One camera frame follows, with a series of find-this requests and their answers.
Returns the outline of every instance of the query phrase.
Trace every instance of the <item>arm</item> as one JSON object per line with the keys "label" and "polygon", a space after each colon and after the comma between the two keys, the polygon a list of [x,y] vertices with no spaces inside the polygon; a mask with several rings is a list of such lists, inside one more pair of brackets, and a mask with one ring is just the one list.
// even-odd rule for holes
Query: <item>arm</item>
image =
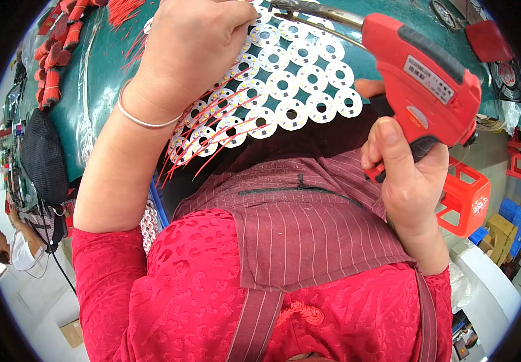
{"label": "arm", "polygon": [[[356,81],[355,89],[366,98],[385,92],[382,82],[365,79]],[[440,274],[448,266],[449,255],[435,209],[448,174],[448,148],[435,144],[414,163],[399,123],[382,117],[361,148],[361,167],[370,169],[381,159],[386,169],[382,199],[388,224],[424,275]]]}
{"label": "arm", "polygon": [[13,225],[15,225],[15,228],[23,233],[27,245],[29,246],[29,251],[31,252],[31,255],[35,257],[35,253],[37,253],[41,246],[43,246],[41,238],[39,238],[39,235],[29,225],[21,221],[17,214],[17,209],[12,204],[9,204],[9,218]]}
{"label": "arm", "polygon": [[[248,23],[256,17],[245,1],[162,2],[121,105],[146,123],[174,119],[230,68]],[[114,108],[85,168],[74,213],[76,228],[99,233],[138,226],[150,178],[174,127],[144,127]]]}

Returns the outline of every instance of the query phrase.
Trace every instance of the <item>red plastic stool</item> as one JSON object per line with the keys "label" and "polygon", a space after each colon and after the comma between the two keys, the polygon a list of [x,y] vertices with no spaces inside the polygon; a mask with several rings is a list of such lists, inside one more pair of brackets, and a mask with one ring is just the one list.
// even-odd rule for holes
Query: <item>red plastic stool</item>
{"label": "red plastic stool", "polygon": [[508,161],[506,175],[521,179],[521,169],[518,167],[518,161],[521,161],[521,152],[514,147],[509,147],[508,155],[510,161]]}
{"label": "red plastic stool", "polygon": [[521,149],[521,130],[519,130],[518,127],[514,129],[514,135],[512,139],[508,141],[508,147]]}
{"label": "red plastic stool", "polygon": [[[454,235],[468,237],[481,227],[484,219],[486,219],[490,198],[490,181],[478,171],[455,158],[449,158],[449,165],[455,167],[456,176],[448,174],[445,178],[445,197],[441,200],[445,209],[436,215],[438,225]],[[473,178],[474,181],[469,184],[462,180],[462,173]],[[457,226],[442,219],[442,216],[452,210],[460,214]]]}

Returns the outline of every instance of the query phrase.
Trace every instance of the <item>right hand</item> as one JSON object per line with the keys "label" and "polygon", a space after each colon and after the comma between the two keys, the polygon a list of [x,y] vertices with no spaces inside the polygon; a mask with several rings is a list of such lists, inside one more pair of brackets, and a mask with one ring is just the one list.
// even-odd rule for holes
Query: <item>right hand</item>
{"label": "right hand", "polygon": [[149,123],[178,116],[234,64],[255,18],[247,1],[161,2],[138,72],[123,95],[126,110]]}

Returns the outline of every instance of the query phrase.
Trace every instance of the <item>black mesh bag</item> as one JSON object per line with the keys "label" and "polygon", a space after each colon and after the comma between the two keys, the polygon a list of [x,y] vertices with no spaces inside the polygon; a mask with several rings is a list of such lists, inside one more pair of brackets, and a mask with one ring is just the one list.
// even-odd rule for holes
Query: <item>black mesh bag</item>
{"label": "black mesh bag", "polygon": [[38,108],[25,129],[19,158],[43,201],[58,205],[68,198],[69,183],[61,141],[47,115]]}

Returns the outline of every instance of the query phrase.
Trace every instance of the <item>forearm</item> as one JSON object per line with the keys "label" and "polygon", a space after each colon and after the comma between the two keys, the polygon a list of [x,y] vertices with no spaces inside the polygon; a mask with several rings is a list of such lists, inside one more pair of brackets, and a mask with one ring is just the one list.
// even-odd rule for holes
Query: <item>forearm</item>
{"label": "forearm", "polygon": [[437,275],[445,270],[449,262],[449,253],[437,220],[431,220],[424,233],[415,235],[411,235],[408,230],[396,229],[390,217],[387,217],[387,222],[394,228],[405,252],[416,259],[425,276]]}
{"label": "forearm", "polygon": [[[126,90],[123,104],[135,117],[148,122]],[[151,119],[164,123],[177,115]],[[74,226],[94,233],[127,231],[141,221],[150,178],[175,125],[148,128],[134,123],[114,107],[97,138],[80,185]]]}

